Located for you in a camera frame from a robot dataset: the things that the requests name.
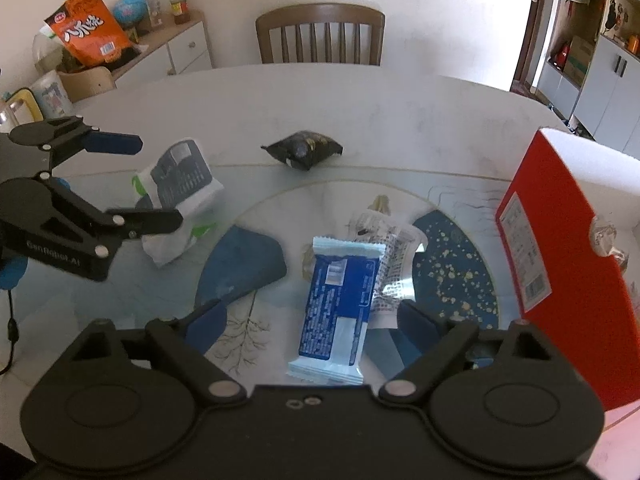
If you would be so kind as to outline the white grey green pouch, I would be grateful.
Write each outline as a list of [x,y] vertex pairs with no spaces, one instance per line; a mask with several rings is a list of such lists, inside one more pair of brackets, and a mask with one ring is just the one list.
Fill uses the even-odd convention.
[[144,252],[159,268],[181,257],[216,226],[212,210],[224,186],[213,176],[197,140],[172,144],[154,165],[134,175],[132,187],[139,208],[175,209],[182,215],[174,232],[142,237]]

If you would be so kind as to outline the blue white snack packet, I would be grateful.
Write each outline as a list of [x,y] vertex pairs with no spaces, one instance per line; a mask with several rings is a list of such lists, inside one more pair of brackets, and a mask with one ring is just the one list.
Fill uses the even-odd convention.
[[359,386],[382,244],[316,237],[314,273],[292,377],[322,386]]

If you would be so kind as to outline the black snack packet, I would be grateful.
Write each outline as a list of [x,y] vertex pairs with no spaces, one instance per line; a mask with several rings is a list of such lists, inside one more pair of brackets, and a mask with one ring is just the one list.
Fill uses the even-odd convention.
[[308,130],[297,131],[280,141],[263,145],[262,150],[278,162],[300,171],[309,171],[320,162],[343,154],[341,144],[329,136]]

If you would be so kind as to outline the clear printed wrapper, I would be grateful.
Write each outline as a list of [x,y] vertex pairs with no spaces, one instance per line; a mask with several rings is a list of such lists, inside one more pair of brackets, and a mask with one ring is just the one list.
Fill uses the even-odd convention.
[[426,235],[415,226],[382,212],[363,210],[348,224],[349,237],[355,242],[382,244],[381,258],[369,314],[369,330],[394,330],[401,301],[416,300],[413,284],[413,259],[425,252]]

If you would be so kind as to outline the blue patterned table mat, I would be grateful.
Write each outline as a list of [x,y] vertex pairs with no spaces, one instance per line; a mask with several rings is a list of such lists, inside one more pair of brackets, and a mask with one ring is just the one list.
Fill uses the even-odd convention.
[[[138,183],[137,205],[99,210],[50,176],[14,178],[1,187],[1,240],[5,250],[67,273],[102,282],[126,238],[192,240],[198,215],[221,186],[203,174],[193,188],[170,196],[166,185]],[[361,353],[369,330],[404,333],[421,351],[446,326],[471,321],[483,330],[500,323],[499,299],[483,257],[454,220],[432,209],[411,223],[375,209],[352,214],[342,237],[317,236],[303,252],[308,275],[296,355],[288,374],[319,384],[358,385]],[[203,268],[193,310],[180,320],[152,322],[146,330],[122,332],[135,356],[135,373],[160,371],[163,340],[201,356],[222,344],[241,362],[262,343],[252,318],[230,318],[230,304],[288,274],[282,240],[264,231],[232,226],[218,240]]]

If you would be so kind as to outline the orange snack bag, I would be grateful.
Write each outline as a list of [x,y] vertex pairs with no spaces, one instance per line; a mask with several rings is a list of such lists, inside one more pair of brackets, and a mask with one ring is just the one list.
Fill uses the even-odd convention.
[[116,70],[138,55],[103,0],[66,0],[44,21],[85,68]]

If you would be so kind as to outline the white drawer sideboard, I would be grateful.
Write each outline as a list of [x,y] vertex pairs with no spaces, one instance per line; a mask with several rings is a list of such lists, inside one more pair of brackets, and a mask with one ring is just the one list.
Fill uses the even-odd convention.
[[206,21],[201,11],[192,11],[190,21],[150,32],[137,44],[139,55],[110,72],[105,67],[74,74],[58,73],[73,103],[114,89],[137,88],[170,76],[213,68]]

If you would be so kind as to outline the blue globe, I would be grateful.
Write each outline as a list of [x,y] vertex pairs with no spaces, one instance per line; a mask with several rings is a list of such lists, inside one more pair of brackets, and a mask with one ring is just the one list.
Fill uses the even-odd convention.
[[146,0],[118,0],[112,14],[123,29],[136,27],[148,15],[148,4]]

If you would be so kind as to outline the red lidded jar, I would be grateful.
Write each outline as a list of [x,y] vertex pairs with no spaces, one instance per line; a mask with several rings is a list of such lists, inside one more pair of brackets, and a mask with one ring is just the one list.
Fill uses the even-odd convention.
[[190,21],[188,0],[169,0],[171,14],[176,25]]

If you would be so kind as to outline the red white cardboard box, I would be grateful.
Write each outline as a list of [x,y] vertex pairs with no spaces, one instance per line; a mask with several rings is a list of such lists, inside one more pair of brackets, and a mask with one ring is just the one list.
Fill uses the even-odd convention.
[[639,162],[538,130],[496,212],[520,315],[608,410],[639,399]]

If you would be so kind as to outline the cardboard box in shelf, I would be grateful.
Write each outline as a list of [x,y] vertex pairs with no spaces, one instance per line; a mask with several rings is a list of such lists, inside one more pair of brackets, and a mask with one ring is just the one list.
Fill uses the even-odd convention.
[[584,83],[593,52],[594,45],[579,36],[574,36],[570,42],[570,50],[568,51],[563,73],[578,87],[581,87]]

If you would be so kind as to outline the wooden chair by wall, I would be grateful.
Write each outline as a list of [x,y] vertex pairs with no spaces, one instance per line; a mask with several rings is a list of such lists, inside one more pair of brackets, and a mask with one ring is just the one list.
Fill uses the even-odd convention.
[[284,6],[255,21],[265,64],[340,63],[379,66],[386,16],[352,3]]

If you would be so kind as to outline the white wall cabinets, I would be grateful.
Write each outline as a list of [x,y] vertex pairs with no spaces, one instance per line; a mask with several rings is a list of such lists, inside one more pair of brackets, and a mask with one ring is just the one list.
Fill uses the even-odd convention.
[[537,91],[597,142],[639,156],[639,59],[612,40],[599,39],[581,87],[547,63]]

